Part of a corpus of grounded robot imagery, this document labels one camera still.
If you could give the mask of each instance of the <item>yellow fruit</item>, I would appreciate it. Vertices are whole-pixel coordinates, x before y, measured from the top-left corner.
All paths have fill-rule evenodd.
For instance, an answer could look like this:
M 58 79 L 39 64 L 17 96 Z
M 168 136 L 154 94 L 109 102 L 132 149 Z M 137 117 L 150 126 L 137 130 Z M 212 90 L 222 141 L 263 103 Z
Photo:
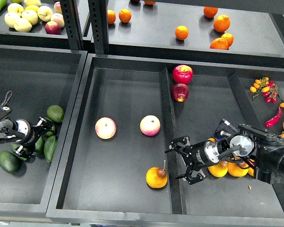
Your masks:
M 223 177 L 227 174 L 227 164 L 225 161 L 220 161 L 215 166 L 208 167 L 208 171 L 215 177 Z
M 24 4 L 26 6 L 30 6 L 30 5 L 35 5 L 35 6 L 38 6 L 38 7 L 41 6 L 40 0 L 24 0 Z
M 248 169 L 248 174 L 251 176 L 254 176 L 254 169 L 253 168 L 249 168 Z
M 244 162 L 243 164 L 240 164 L 241 167 L 248 167 L 248 165 Z M 235 177 L 242 177 L 245 176 L 248 173 L 248 169 L 241 169 L 238 167 L 236 163 L 227 163 L 228 173 Z
M 146 179 L 146 183 L 151 188 L 162 188 L 167 184 L 168 177 L 167 177 L 166 171 L 164 170 L 165 163 L 166 161 L 164 161 L 163 169 L 153 167 L 147 171 L 145 179 Z
M 36 5 L 29 5 L 29 6 L 26 6 L 26 7 L 25 7 L 25 10 L 24 10 L 24 11 L 26 11 L 26 10 L 28 10 L 28 9 L 31 9 L 31 10 L 35 11 L 36 13 L 38 13 L 39 7 L 36 6 Z

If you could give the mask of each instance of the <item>black surface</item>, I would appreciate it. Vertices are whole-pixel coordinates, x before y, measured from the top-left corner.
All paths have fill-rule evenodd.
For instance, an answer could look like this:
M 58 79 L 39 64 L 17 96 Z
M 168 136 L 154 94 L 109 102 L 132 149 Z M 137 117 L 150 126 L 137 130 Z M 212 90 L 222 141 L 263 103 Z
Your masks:
M 110 0 L 108 9 L 116 13 L 115 23 L 108 27 L 110 44 L 208 51 L 210 43 L 222 35 L 214 31 L 213 22 L 219 15 L 226 14 L 231 20 L 226 33 L 234 35 L 234 42 L 229 51 L 224 52 L 284 55 L 283 41 L 267 13 L 219 9 L 215 18 L 210 20 L 204 17 L 200 6 L 162 2 L 148 6 L 143 1 L 134 4 L 129 0 Z M 128 24 L 121 23 L 118 18 L 121 9 L 129 9 L 132 13 Z M 180 25 L 189 30 L 184 41 L 175 37 L 175 30 Z
M 11 90 L 9 116 L 34 125 L 51 105 L 65 111 L 63 124 L 57 125 L 59 139 L 52 163 L 41 155 L 22 162 L 15 174 L 7 174 L 0 167 L 0 218 L 45 218 L 73 108 L 71 92 L 76 96 L 85 54 L 0 46 L 0 104 Z M 0 151 L 4 149 L 10 151 L 10 144 L 0 145 Z
M 226 8 L 226 9 L 240 9 L 240 10 L 248 10 L 248 11 L 258 11 L 258 12 L 272 12 L 277 14 L 284 14 L 284 0 L 270 0 L 269 2 L 266 0 L 225 0 L 225 1 L 216 1 L 213 2 L 211 0 L 159 0 L 159 2 L 168 2 L 168 3 L 177 3 L 184 5 L 196 5 L 196 6 L 212 6 L 218 8 Z
M 85 101 L 76 153 L 65 195 L 65 210 L 171 213 L 169 186 L 151 189 L 145 174 L 166 159 L 159 73 L 93 70 L 95 84 Z M 154 137 L 140 131 L 140 121 L 155 115 L 161 130 Z M 100 139 L 95 123 L 112 118 L 116 135 Z
M 174 108 L 178 136 L 189 135 L 191 144 L 211 137 L 222 118 L 236 128 L 238 124 L 245 123 L 227 77 L 195 70 L 188 88 L 187 100 L 184 103 L 174 101 Z M 182 173 L 186 171 L 184 163 L 180 169 Z M 189 185 L 183 182 L 187 214 L 284 218 L 271 185 L 256 181 L 249 175 L 216 178 L 207 169 L 204 173 L 207 177 L 200 183 Z

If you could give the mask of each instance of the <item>pear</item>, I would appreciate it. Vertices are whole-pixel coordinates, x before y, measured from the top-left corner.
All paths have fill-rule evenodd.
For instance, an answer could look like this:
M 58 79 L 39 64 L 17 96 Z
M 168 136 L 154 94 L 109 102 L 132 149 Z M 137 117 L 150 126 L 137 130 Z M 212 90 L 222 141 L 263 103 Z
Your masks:
M 164 167 L 152 167 L 146 173 L 146 183 L 151 188 L 163 188 L 167 184 L 167 173 L 165 171 L 166 161 L 164 160 Z

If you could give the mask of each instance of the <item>yellow apple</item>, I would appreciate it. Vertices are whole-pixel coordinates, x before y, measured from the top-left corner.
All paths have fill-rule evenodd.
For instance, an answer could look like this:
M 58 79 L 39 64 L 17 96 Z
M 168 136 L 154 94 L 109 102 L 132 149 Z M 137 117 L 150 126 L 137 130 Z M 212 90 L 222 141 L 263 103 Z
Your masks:
M 147 115 L 140 122 L 140 130 L 144 135 L 154 136 L 160 130 L 160 120 L 154 115 Z
M 115 135 L 117 127 L 113 119 L 109 117 L 100 118 L 95 125 L 96 134 L 101 139 L 109 139 Z

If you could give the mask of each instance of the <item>black tray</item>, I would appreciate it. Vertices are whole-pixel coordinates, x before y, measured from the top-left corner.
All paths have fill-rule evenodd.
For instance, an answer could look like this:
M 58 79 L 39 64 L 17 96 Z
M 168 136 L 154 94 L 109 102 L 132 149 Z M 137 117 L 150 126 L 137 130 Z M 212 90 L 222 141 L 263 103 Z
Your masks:
M 0 219 L 45 218 L 86 56 L 86 52 L 0 45 L 0 104 L 11 90 L 9 116 L 36 124 L 51 105 L 65 110 L 63 124 L 57 126 L 60 133 L 52 163 L 36 157 L 22 162 L 12 175 L 0 167 Z M 10 144 L 0 144 L 1 150 L 10 150 Z
M 182 104 L 169 95 L 172 69 L 180 63 L 195 72 L 191 93 Z M 240 86 L 247 96 L 249 86 L 230 78 L 243 80 L 250 72 L 257 72 L 257 77 L 269 72 L 284 80 L 284 70 L 88 55 L 47 217 L 102 225 L 284 226 L 284 205 L 271 185 L 249 176 L 214 179 L 204 170 L 207 178 L 188 186 L 175 179 L 183 173 L 180 160 L 176 161 L 179 156 L 164 154 L 172 136 L 189 135 L 192 143 L 198 143 L 212 135 L 221 118 L 249 123 L 249 109 L 236 101 L 234 89 Z M 157 115 L 163 126 L 154 138 L 139 129 L 148 114 Z M 103 116 L 117 124 L 117 134 L 110 140 L 95 134 L 95 123 Z M 152 190 L 145 183 L 146 171 L 161 166 L 164 159 L 169 183 Z

